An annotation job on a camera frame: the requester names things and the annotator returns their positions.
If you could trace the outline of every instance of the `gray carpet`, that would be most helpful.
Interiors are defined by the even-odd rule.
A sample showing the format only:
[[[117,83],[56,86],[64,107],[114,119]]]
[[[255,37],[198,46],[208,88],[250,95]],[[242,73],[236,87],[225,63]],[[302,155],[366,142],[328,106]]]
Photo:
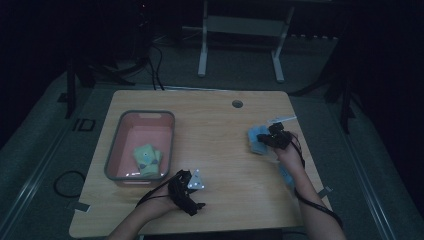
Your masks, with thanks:
[[[222,44],[213,45],[205,78],[197,77],[198,42],[183,46],[157,45],[163,52],[160,77],[169,86],[294,91],[313,82],[325,64],[334,42],[306,41],[291,38],[287,41],[283,62],[286,83],[274,80],[268,51],[250,48],[228,50]],[[152,59],[159,61],[158,51],[152,49]],[[151,89],[149,68],[127,79],[136,82],[133,89]],[[66,105],[56,99],[66,89],[62,76],[52,83],[43,98],[0,151],[0,216],[6,218],[21,187],[37,164],[52,153],[45,177],[35,188],[32,201],[11,226],[8,239],[71,239],[68,234],[73,216],[66,206],[77,198],[65,198],[55,193],[54,181],[64,172],[88,171],[112,94],[124,87],[99,81],[94,90],[78,88],[78,108],[70,120],[65,120]],[[423,239],[424,224],[408,197],[371,122],[354,105],[355,119],[350,119],[351,134],[346,136],[338,125],[340,105],[326,104],[322,99],[326,86],[304,97],[292,97],[292,104],[307,139],[308,146],[324,185],[334,189],[329,195],[332,207],[343,219],[349,239],[393,239],[382,236],[370,210],[370,199],[358,180],[355,158],[363,165],[375,189],[381,207],[393,230],[395,239]],[[91,132],[74,129],[77,119],[95,120]],[[63,137],[57,137],[63,130]],[[51,143],[60,140],[57,148]],[[70,174],[60,182],[59,190],[78,194],[83,182]],[[284,229],[284,231],[302,228]],[[307,239],[281,230],[260,230],[195,235],[146,236],[146,239]]]

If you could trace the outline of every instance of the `dark background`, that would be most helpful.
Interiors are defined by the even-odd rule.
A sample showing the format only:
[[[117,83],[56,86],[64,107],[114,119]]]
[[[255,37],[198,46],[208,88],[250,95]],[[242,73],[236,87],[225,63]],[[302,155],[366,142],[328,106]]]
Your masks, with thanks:
[[[264,14],[243,3],[241,14]],[[241,1],[231,4],[233,8],[224,9],[218,2],[212,10],[234,13],[240,9],[234,6]],[[295,4],[289,33],[340,39],[329,60],[335,65],[332,71],[344,76],[349,69],[353,74],[354,93],[424,215],[424,186],[420,184],[424,171],[420,151],[424,133],[420,105],[424,90],[424,1]],[[156,26],[178,39],[182,25],[201,26],[201,9],[199,0],[1,0],[0,147],[46,87],[65,71],[70,56],[84,54],[112,66],[116,59],[143,57]],[[138,49],[145,51],[134,54],[123,43],[140,23],[144,26],[138,32],[139,44],[145,48]]]

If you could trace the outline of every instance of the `plastic bin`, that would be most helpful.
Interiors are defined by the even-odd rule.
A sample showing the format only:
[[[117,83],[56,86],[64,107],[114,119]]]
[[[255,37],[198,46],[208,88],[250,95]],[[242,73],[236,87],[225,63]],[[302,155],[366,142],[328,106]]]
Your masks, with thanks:
[[[121,186],[159,183],[169,172],[174,127],[175,116],[169,111],[123,113],[106,161],[106,176]],[[135,155],[134,151],[147,144],[162,155],[157,174],[142,174],[143,166],[136,161],[140,155]]]

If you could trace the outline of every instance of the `hand-mounted device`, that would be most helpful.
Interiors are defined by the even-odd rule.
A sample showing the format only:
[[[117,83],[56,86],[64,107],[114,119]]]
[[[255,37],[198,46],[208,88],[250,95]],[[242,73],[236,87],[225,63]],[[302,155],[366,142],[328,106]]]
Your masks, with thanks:
[[[205,203],[195,203],[191,198],[190,194],[197,191],[197,189],[189,188],[189,183],[192,178],[190,171],[180,170],[175,176],[163,182],[157,188],[149,191],[144,195],[137,203],[136,207],[145,201],[152,199],[151,197],[154,192],[168,184],[169,197],[180,209],[184,210],[190,216],[197,213],[197,210],[202,209],[206,206]]]

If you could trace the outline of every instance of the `person's right hand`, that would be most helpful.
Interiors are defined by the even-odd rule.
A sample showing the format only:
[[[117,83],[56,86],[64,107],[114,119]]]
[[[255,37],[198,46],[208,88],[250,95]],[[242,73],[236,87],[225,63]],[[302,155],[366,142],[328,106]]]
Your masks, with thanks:
[[[292,143],[300,150],[301,148],[300,143],[297,140],[297,134],[292,134]],[[296,173],[304,172],[301,156],[296,151],[293,144],[289,144],[286,149],[274,148],[274,152],[277,154],[278,160],[284,165],[284,167],[292,176]]]

